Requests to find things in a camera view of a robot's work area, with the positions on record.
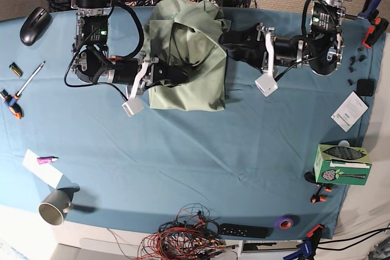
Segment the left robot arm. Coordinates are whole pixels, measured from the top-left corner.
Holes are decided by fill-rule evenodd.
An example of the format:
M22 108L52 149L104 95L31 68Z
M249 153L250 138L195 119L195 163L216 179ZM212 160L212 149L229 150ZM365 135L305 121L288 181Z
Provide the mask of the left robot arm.
M289 70L309 66L320 76L337 70L342 62L344 2L351 0L306 0L301 33L283 38L273 27L257 23L246 30L231 30L219 37L229 57L247 63L279 81Z

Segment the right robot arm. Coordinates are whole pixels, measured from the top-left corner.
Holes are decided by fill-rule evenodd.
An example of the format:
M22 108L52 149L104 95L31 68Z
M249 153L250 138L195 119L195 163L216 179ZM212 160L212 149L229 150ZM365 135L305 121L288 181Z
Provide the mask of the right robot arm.
M157 57L147 58L141 50L144 43L142 25L133 9L120 0L72 0L77 9L77 29L73 44L73 59L68 69L87 84L97 85L101 77L109 84L133 85L144 91L155 85L174 87L188 81L181 68L168 65ZM120 7L130 14L139 34L136 48L125 56L108 54L108 20L112 11Z

